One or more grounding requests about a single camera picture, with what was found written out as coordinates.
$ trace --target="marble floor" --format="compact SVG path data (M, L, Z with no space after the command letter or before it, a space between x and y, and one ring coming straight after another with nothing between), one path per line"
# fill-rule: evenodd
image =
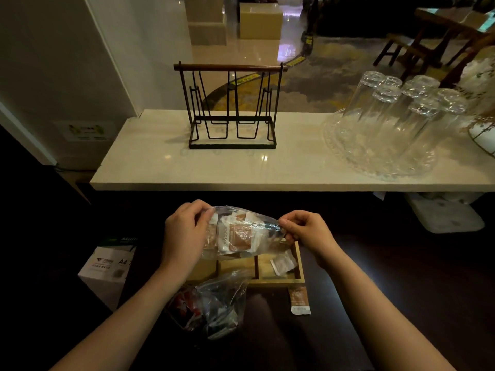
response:
M227 18L227 45L193 45L195 64L278 65L297 56L302 49L300 40L306 28L302 0L278 0L283 11L280 40L253 40L238 37L236 0L224 0ZM202 73L205 91L211 93L226 84L225 73Z

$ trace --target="dark floor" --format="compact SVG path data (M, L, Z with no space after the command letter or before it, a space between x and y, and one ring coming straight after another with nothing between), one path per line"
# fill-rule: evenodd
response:
M77 277L101 237L139 237L125 300L158 265L164 219L180 203L200 197L275 218L295 208L320 212L342 248L457 370L495 369L493 194L473 205L486 221L484 230L434 235L400 193L388 193L382 202L371 193L88 191L89 205L28 155L15 155L8 168L3 199L12 206L4 209L9 215L4 232L7 238L12 233L16 247L9 243L4 250L16 255L8 255L11 270L3 286L16 312L16 347L29 351L22 364L48 369L109 315ZM285 289L250 289L239 331L197 342L162 316L133 368L163 368L176 356L188 367L373 369L331 280L304 249L302 262L311 316L290 313Z

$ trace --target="plastic bag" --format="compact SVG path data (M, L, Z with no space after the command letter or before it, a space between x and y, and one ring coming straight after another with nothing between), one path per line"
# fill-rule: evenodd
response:
M242 208L216 206L204 243L204 259L248 258L290 248L286 232L274 218Z
M238 269L186 287L172 298L168 312L186 331L201 331L210 340L221 338L242 324L251 278L252 271Z

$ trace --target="wooden tray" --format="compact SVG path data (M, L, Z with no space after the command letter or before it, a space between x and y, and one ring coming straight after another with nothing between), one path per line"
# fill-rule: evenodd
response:
M291 251L298 261L298 266L284 276L277 276L270 262L270 259L273 259L276 254L263 254L251 258L223 261L201 259L186 282L198 284L235 269L249 268L252 270L253 276L249 283L250 286L288 287L304 285L304 273L297 242L292 245Z

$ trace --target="paper box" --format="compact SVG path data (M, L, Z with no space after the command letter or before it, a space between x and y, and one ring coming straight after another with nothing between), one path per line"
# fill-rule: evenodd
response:
M117 309L133 252L97 247L78 276L112 311Z

